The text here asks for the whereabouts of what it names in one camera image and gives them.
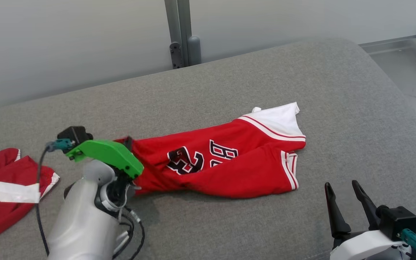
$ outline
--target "white tape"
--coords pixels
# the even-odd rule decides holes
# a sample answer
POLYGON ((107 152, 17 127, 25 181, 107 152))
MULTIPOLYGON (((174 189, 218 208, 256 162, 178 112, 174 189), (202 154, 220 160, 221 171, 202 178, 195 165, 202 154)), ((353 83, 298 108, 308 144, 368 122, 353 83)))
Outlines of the white tape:
POLYGON ((0 202, 39 203, 39 184, 28 186, 0 181, 0 202))

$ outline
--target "gray floor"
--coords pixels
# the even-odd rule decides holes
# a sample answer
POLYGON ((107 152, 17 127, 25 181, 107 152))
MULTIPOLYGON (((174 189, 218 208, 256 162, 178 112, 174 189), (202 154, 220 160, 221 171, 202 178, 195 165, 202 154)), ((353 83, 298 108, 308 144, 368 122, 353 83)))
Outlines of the gray floor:
POLYGON ((416 39, 363 46, 416 109, 416 39))

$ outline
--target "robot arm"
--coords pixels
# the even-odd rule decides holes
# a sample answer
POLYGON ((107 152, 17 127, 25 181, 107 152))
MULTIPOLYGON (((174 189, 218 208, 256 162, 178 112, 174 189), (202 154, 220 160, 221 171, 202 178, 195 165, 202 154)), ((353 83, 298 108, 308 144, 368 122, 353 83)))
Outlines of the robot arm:
POLYGON ((134 231, 126 214, 134 217, 144 237, 141 220, 125 206, 127 190, 135 188, 132 180, 144 167, 122 143, 93 140, 82 126, 69 127, 57 138, 48 143, 48 151, 62 150, 75 162, 93 160, 64 192, 65 202, 47 238, 48 260, 110 260, 129 244, 134 231), (129 231, 119 234, 120 225, 129 226, 129 231))
POLYGON ((331 260, 416 260, 416 215, 402 206, 376 207, 357 181, 352 181, 357 199, 362 203, 369 231, 351 233, 336 203, 330 183, 325 196, 334 238, 331 260))

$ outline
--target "clothing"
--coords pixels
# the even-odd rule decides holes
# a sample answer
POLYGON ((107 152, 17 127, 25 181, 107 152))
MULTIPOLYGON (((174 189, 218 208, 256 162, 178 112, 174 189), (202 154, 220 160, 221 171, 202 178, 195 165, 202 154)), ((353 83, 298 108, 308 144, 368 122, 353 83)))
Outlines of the clothing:
POLYGON ((136 194, 190 189, 253 198, 297 189, 294 150, 304 148, 306 137, 296 102, 254 111, 223 125, 133 140, 131 150, 144 165, 136 194))
MULTIPOLYGON (((20 150, 8 148, 0 151, 0 181, 20 185, 36 183, 38 164, 30 157, 20 158, 20 150)), ((59 176, 46 166, 41 168, 40 193, 44 196, 59 180, 59 176)), ((0 233, 18 222, 33 207, 28 203, 0 202, 0 233)))

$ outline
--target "black cable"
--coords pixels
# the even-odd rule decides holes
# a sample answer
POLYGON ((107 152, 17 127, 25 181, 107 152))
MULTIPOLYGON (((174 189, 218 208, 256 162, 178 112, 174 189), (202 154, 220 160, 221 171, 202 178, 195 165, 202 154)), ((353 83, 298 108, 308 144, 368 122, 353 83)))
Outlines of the black cable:
POLYGON ((139 254, 140 249, 144 245, 144 239, 146 238, 146 233, 144 232, 144 226, 142 225, 142 221, 139 221, 139 226, 140 226, 140 230, 142 232, 142 238, 140 239, 139 247, 137 247, 136 252, 134 252, 134 255, 129 260, 133 260, 137 256, 137 254, 139 254))
POLYGON ((122 215, 122 217, 124 217, 125 219, 127 219, 128 221, 129 221, 129 224, 128 223, 125 223, 125 222, 121 222, 120 223, 120 225, 126 225, 126 226, 129 226, 129 230, 128 230, 128 232, 127 232, 127 234, 129 235, 129 239, 125 242, 125 244, 120 248, 120 250, 118 250, 113 256, 112 256, 112 259, 115 259, 118 255, 120 255, 124 250, 125 250, 125 248, 129 245, 129 243, 131 242, 131 239, 133 238, 133 235, 134 235, 134 222, 133 222, 133 220, 130 218, 130 217, 128 217, 128 216, 126 216, 126 215, 122 215))
MULTIPOLYGON (((132 214, 132 215, 133 215, 133 213, 132 213, 132 209, 131 209, 131 208, 129 208, 129 207, 127 207, 127 206, 124 206, 124 208, 125 208, 127 211, 129 211, 129 214, 132 214)), ((132 257, 131 257, 129 260, 134 260, 134 258, 137 256, 137 254, 139 254, 140 250, 142 249, 142 246, 144 245, 144 240, 145 240, 145 238, 146 238, 146 233, 144 232, 144 226, 142 225, 142 220, 139 218, 139 220, 138 220, 138 222, 137 222, 137 223, 138 223, 138 224, 139 224, 139 226, 140 226, 140 231, 142 232, 142 238, 140 239, 140 244, 139 244, 139 247, 137 247, 136 252, 134 252, 134 254, 132 255, 132 257)))
MULTIPOLYGON (((48 149, 49 147, 46 146, 43 153, 41 154, 41 158, 39 159, 38 172, 36 173, 36 183, 38 183, 38 187, 39 187, 39 182, 41 179, 41 165, 43 164, 44 156, 48 152, 48 149)), ((35 204, 35 209, 36 209, 36 220, 38 221, 39 232, 41 234, 41 238, 43 239, 44 250, 46 250, 46 255, 49 255, 48 242, 46 242, 46 237, 44 236, 43 224, 41 224, 41 217, 39 214, 39 202, 35 204)))
POLYGON ((406 255, 407 255, 408 257, 410 257, 410 258, 411 258, 411 260, 416 260, 416 257, 414 257, 411 253, 406 252, 406 255))

